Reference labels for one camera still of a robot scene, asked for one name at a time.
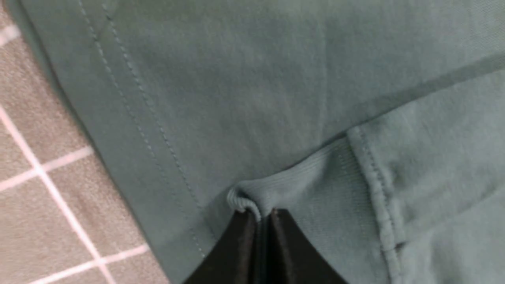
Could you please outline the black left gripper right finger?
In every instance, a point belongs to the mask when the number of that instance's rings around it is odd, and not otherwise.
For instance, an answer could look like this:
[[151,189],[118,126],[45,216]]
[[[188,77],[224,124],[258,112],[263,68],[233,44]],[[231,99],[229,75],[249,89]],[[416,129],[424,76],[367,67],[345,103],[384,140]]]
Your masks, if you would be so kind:
[[346,284],[319,254],[287,209],[274,208],[262,225],[262,284]]

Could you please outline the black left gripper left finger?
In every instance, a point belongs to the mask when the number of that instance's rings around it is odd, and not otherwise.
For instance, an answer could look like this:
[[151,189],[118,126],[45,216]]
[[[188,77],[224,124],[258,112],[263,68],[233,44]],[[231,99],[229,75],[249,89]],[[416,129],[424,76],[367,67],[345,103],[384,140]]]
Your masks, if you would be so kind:
[[235,211],[217,244],[185,283],[252,284],[256,228],[253,212]]

